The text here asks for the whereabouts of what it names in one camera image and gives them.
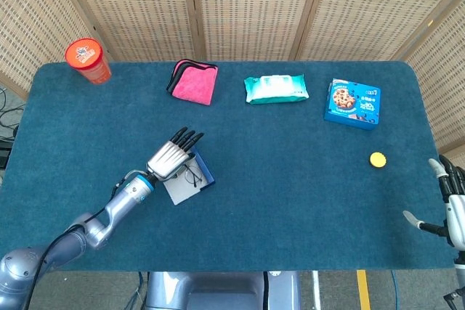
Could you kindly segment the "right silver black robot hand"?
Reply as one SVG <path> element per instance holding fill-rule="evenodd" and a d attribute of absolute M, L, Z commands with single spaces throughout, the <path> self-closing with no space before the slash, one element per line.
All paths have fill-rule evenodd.
<path fill-rule="evenodd" d="M 444 155 L 439 155 L 439 160 L 430 158 L 428 162 L 439 182 L 445 205 L 445 223 L 442 227 L 426 223 L 410 211 L 403 211 L 403 215 L 415 228 L 445 237 L 449 245 L 464 252 L 464 169 L 454 166 Z"/>

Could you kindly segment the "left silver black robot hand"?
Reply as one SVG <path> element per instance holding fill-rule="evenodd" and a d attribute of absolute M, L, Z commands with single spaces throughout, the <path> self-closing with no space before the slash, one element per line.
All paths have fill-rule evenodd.
<path fill-rule="evenodd" d="M 158 181 L 167 181 L 181 167 L 195 158 L 194 145 L 203 137 L 203 132 L 179 129 L 147 162 L 147 173 Z"/>

